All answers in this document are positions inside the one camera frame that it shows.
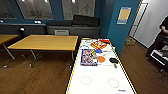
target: window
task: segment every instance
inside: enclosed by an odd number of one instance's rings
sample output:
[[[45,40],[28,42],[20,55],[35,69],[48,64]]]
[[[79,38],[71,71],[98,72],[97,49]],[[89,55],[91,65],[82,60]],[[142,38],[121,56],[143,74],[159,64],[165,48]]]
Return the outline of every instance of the window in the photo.
[[[49,0],[16,0],[25,19],[51,20]]]
[[[0,18],[16,18],[8,0],[0,0]]]
[[[95,0],[62,0],[65,20],[72,20],[73,15],[94,17]]]

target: white wall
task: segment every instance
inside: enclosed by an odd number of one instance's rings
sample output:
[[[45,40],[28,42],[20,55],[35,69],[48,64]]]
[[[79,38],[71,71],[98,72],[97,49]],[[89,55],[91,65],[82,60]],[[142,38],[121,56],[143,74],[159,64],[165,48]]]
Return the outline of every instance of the white wall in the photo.
[[[160,32],[159,25],[168,15],[168,0],[143,0],[142,3],[148,3],[146,12],[137,31],[135,32],[136,26],[133,26],[129,35],[148,48]],[[141,17],[145,6],[146,4],[143,4],[140,7],[134,24],[139,22],[139,17]]]

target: floor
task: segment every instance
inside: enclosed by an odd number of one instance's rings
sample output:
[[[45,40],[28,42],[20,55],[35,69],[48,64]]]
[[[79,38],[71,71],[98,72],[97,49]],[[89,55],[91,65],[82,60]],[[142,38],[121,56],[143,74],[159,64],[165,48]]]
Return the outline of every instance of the floor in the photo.
[[[136,43],[124,46],[119,56],[138,94],[168,94],[168,74],[160,67],[146,60],[146,48]]]
[[[0,94],[65,94],[73,65],[71,52],[0,50]],[[119,56],[138,94],[167,94],[168,74],[145,59],[146,48],[136,43],[124,46]]]

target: box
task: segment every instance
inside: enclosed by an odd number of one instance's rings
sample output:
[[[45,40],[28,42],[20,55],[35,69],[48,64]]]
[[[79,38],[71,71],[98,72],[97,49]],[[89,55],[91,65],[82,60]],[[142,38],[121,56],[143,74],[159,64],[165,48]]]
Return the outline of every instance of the box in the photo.
[[[126,38],[125,45],[135,45],[135,42],[132,38]]]

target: table leg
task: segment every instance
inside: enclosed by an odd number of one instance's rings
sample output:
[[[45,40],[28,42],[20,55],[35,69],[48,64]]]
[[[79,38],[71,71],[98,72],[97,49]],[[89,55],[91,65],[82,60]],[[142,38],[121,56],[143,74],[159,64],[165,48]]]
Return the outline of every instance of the table leg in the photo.
[[[5,44],[2,44],[3,47],[6,49],[6,51],[9,53],[9,55],[12,57],[13,60],[15,60],[15,57],[12,55],[12,53],[8,50],[8,48],[5,46]]]
[[[74,60],[74,55],[73,55],[73,51],[72,51],[72,60]]]
[[[36,55],[35,55],[34,52],[33,52],[33,50],[30,50],[30,51],[31,51],[31,53],[33,54],[34,59],[37,59],[37,58],[36,58]]]

